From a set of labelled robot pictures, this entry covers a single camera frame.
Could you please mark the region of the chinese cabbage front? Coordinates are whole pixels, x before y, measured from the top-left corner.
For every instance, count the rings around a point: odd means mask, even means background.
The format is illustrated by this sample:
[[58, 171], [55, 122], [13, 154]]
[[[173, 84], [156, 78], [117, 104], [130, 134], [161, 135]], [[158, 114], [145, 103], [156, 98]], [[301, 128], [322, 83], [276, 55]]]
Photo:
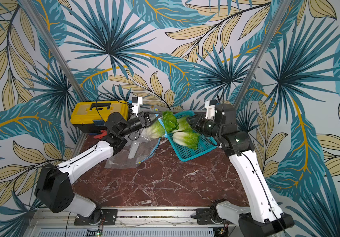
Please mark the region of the chinese cabbage front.
[[147, 139], [157, 139], [165, 136], [165, 133], [170, 133], [178, 130], [179, 122], [174, 116], [173, 112], [163, 112], [162, 118], [154, 122], [154, 124], [148, 128], [142, 130], [141, 135]]

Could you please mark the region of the clear zipper bag blue seal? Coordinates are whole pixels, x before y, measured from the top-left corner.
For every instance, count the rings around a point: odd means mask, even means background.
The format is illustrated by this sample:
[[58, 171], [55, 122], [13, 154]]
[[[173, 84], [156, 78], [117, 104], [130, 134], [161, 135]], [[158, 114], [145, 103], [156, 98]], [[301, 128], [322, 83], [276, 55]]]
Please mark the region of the clear zipper bag blue seal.
[[[150, 116], [151, 121], [161, 117]], [[108, 135], [105, 140], [113, 147], [113, 156], [106, 159], [105, 168], [128, 169], [136, 168], [151, 158], [160, 144], [161, 138], [147, 139], [141, 133], [127, 133], [127, 122], [120, 113], [112, 113], [105, 122]]]

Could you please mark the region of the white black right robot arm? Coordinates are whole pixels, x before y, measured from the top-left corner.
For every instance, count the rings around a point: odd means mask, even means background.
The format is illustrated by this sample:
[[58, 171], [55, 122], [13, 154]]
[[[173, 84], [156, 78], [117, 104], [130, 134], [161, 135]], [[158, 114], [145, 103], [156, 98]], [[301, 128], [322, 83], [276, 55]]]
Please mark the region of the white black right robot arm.
[[258, 163], [255, 146], [247, 132], [239, 131], [236, 109], [216, 100], [205, 102], [206, 114], [187, 122], [199, 134], [215, 140], [233, 164], [244, 187], [249, 206], [219, 200], [204, 213], [215, 223], [238, 225], [245, 237], [285, 237], [295, 223], [274, 199]]

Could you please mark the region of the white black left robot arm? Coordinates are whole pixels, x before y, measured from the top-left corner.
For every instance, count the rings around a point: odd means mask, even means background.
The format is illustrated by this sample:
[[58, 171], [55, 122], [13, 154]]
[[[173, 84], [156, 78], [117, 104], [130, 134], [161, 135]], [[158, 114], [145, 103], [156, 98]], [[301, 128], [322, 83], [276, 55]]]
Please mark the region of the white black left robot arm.
[[152, 126], [161, 116], [161, 112], [139, 112], [135, 118], [126, 120], [118, 112], [110, 114], [104, 123], [107, 135], [96, 145], [57, 166], [42, 167], [35, 196], [53, 213], [72, 212], [87, 218], [92, 225], [98, 224], [102, 220], [101, 207], [74, 193], [72, 184], [100, 162], [118, 154], [127, 143], [126, 136]]

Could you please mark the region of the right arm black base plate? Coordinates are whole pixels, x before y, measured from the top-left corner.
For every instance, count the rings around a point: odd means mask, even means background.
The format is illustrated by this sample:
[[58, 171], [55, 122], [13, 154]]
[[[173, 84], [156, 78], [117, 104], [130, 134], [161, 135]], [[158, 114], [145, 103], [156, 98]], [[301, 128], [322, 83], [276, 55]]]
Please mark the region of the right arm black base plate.
[[217, 211], [214, 208], [197, 208], [196, 213], [190, 216], [192, 219], [196, 219], [198, 225], [222, 225], [231, 224], [231, 222], [221, 219], [217, 215]]

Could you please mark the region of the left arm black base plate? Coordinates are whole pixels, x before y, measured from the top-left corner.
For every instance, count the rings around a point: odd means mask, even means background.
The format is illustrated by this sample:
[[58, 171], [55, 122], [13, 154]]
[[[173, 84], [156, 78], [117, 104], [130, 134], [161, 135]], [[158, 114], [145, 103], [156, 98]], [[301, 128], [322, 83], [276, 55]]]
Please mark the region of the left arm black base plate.
[[96, 209], [89, 217], [77, 215], [75, 226], [113, 226], [117, 218], [117, 209]]

